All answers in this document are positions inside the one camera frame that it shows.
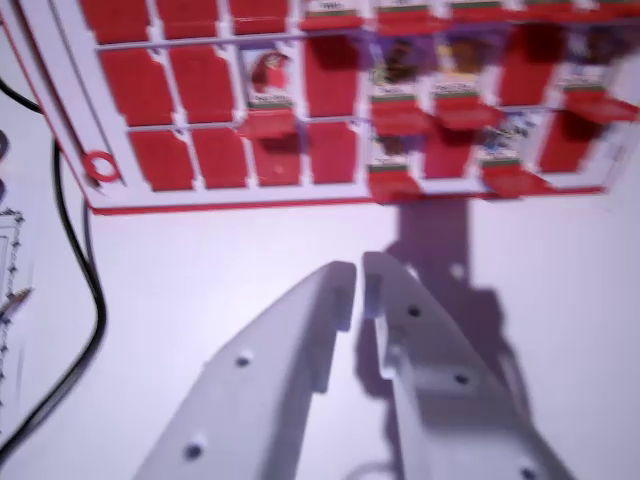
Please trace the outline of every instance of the printed diagram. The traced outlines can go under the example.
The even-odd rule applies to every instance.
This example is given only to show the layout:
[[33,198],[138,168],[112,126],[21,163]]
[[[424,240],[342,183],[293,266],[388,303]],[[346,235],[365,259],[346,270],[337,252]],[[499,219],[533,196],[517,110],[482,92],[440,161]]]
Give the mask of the printed diagram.
[[[24,278],[17,278],[22,273],[24,277],[25,269],[19,269],[18,252],[22,244],[20,243],[20,230],[24,224],[22,213],[11,210],[9,208],[0,211],[0,285],[2,295],[0,295],[0,303],[4,303],[7,298],[16,293],[17,290],[23,288]],[[7,363],[7,352],[9,343],[9,333],[12,328],[11,322],[0,322],[0,378],[13,377],[13,364]],[[7,408],[11,408],[8,398],[11,392],[11,386],[8,386],[7,392],[6,382],[0,382],[0,440],[7,426],[8,419],[12,417],[12,412],[7,414]]]
[[380,52],[375,55],[376,65],[371,72],[373,99],[410,99],[415,85],[424,50],[414,41],[405,38],[382,38]]
[[436,95],[476,93],[489,46],[487,42],[471,37],[452,37],[439,42],[436,45],[440,64]]
[[625,55],[627,42],[613,27],[591,27],[569,37],[566,88],[601,88],[614,61]]
[[291,59],[273,46],[244,50],[242,53],[247,73],[249,107],[291,106]]
[[528,112],[507,113],[498,128],[489,127],[482,132],[478,159],[520,160],[531,131],[539,124],[535,114]]

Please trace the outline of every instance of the red slot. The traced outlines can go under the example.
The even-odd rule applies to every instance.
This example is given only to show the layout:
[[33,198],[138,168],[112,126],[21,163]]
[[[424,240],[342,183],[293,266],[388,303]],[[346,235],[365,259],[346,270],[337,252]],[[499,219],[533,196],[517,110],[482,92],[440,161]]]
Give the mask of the red slot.
[[479,130],[497,125],[504,114],[480,103],[478,96],[436,97],[436,115],[440,122],[452,130]]
[[483,2],[478,6],[469,3],[451,2],[451,18],[455,22],[505,22],[511,12],[501,2]]
[[313,183],[353,182],[356,141],[356,133],[344,122],[309,125]]
[[558,112],[549,129],[549,138],[540,157],[540,170],[546,173],[575,172],[601,126],[572,112]]
[[305,42],[309,115],[353,115],[358,61],[357,48],[344,35],[314,37]]
[[447,28],[449,20],[431,15],[426,6],[378,8],[378,33],[380,35],[425,35]]
[[552,24],[516,25],[505,52],[501,103],[541,103],[551,72],[561,60],[563,50],[562,27]]
[[364,19],[357,15],[306,15],[300,21],[301,30],[331,30],[358,28]]
[[197,129],[191,137],[207,188],[246,187],[242,140],[230,128]]
[[502,198],[552,193],[553,187],[539,176],[522,168],[520,162],[487,162],[482,166],[482,181]]
[[233,120],[229,66],[210,45],[169,49],[182,104],[190,123]]
[[127,124],[171,124],[173,102],[164,67],[147,50],[109,50],[101,52],[100,59],[116,106]]
[[425,195],[406,167],[369,167],[369,191],[376,203],[403,203],[419,200]]
[[153,190],[193,189],[193,167],[187,144],[173,132],[130,132],[129,139]]
[[300,138],[297,133],[282,137],[253,138],[251,143],[260,186],[298,185]]
[[148,40],[149,13],[145,0],[80,0],[96,41],[104,43]]
[[371,116],[378,135],[423,135],[430,126],[413,100],[373,102]]
[[463,177],[477,135],[475,130],[450,130],[434,122],[425,142],[425,177]]
[[156,0],[166,38],[217,36],[216,0]]
[[278,33],[285,30],[289,13],[288,0],[230,0],[236,35]]

